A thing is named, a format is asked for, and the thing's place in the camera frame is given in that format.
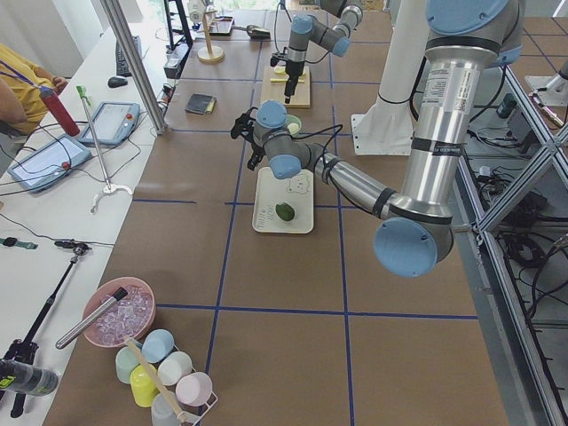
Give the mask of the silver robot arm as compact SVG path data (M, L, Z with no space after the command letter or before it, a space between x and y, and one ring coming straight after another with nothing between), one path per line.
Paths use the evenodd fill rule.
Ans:
M363 18L361 1L320 1L319 7L336 16L339 19L337 23L331 28L313 15L296 15L292 19L288 47L280 56L272 55L273 66L279 61L285 63L288 75L284 90L286 104L295 95L299 78L304 72L309 42L337 57L343 57L350 47L352 32Z
M356 207L379 217L377 259L403 277L428 273L451 251L453 215L447 200L481 73L515 61L525 5L521 1L429 1L425 56L430 63L422 104L400 191L376 181L324 146L304 143L286 127L283 103L267 100L234 123L253 154L248 167L267 159L278 179L309 170Z

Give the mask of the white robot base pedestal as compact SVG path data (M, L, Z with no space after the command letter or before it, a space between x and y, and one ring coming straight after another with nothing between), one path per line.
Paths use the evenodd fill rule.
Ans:
M410 98L430 31L424 1L400 3L376 102L351 117L356 155L408 155L414 133Z

